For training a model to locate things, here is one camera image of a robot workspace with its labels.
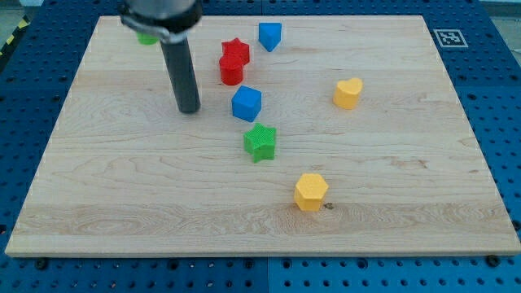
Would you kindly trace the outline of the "green block behind arm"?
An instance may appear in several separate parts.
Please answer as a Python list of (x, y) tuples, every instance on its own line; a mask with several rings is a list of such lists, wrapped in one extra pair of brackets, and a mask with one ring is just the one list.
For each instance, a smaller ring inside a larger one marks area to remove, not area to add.
[(137, 35), (138, 43), (141, 45), (144, 45), (144, 46), (155, 45), (159, 41), (159, 39), (157, 37), (154, 37), (149, 34), (136, 33), (136, 35)]

